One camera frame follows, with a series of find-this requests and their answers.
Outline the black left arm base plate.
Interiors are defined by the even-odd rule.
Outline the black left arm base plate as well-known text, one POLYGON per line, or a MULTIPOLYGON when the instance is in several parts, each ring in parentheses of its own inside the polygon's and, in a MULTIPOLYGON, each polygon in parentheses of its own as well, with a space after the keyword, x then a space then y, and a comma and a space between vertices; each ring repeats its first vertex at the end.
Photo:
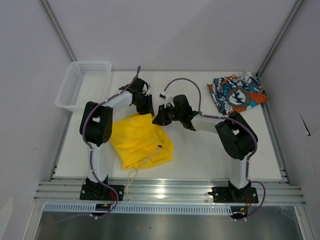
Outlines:
MULTIPOLYGON (((124 198, 124 185, 110 185, 118 193, 118 201, 123 201, 124 198)), ((80 191, 80 200, 83 201, 116 201, 116 194, 103 185, 91 186, 84 184, 80 191)))

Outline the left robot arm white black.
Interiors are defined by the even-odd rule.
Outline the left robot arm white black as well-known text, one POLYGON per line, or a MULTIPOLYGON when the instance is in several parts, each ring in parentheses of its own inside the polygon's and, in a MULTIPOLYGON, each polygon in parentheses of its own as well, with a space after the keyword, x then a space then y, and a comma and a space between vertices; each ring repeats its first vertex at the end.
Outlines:
POLYGON ((134 105, 138 114, 153 115, 153 101, 152 95, 148 93, 149 88, 146 81, 135 77, 108 99, 100 103, 89 101, 85 105, 79 132, 89 147, 87 178, 95 183, 90 192, 97 200, 105 199, 109 193, 109 188, 105 185, 108 173, 102 145, 111 138, 114 112, 134 105))

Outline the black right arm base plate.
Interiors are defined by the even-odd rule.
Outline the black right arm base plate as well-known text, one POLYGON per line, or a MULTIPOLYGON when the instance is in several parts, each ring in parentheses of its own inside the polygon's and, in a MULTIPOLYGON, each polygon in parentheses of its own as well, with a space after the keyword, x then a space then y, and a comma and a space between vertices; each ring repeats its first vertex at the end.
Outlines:
POLYGON ((233 189, 216 186, 212 187, 207 194, 213 197, 214 203, 257 204, 259 202, 257 190, 254 187, 233 189))

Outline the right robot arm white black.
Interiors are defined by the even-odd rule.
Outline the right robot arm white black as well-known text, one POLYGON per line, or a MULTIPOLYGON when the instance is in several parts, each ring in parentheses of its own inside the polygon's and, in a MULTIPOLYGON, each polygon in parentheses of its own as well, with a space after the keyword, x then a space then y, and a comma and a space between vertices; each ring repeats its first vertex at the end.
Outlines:
POLYGON ((158 107, 152 123, 167 126, 177 121, 187 130, 217 134, 225 152, 232 159, 228 196, 234 202, 241 201, 252 186, 249 180, 249 161, 258 148, 257 135, 238 112, 229 116, 204 114, 193 110, 183 94, 175 96, 172 102, 158 107))

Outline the colourful patterned shorts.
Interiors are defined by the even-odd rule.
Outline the colourful patterned shorts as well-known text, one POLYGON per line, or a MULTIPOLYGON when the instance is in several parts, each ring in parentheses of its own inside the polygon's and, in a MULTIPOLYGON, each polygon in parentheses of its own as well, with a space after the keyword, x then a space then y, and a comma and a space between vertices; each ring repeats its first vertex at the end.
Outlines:
POLYGON ((241 113, 268 100, 265 89, 247 72, 214 78, 207 85, 220 114, 241 113))

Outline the yellow shorts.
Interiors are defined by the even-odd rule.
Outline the yellow shorts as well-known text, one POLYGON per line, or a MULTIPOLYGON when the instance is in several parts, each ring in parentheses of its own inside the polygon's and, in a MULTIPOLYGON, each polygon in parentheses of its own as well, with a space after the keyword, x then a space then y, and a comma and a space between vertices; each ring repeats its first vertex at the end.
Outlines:
POLYGON ((129 171, 125 187, 128 197, 129 187, 141 170, 155 168, 174 159, 174 144, 161 126, 153 124, 154 119, 150 113, 136 113, 112 124, 111 146, 121 168, 129 171))

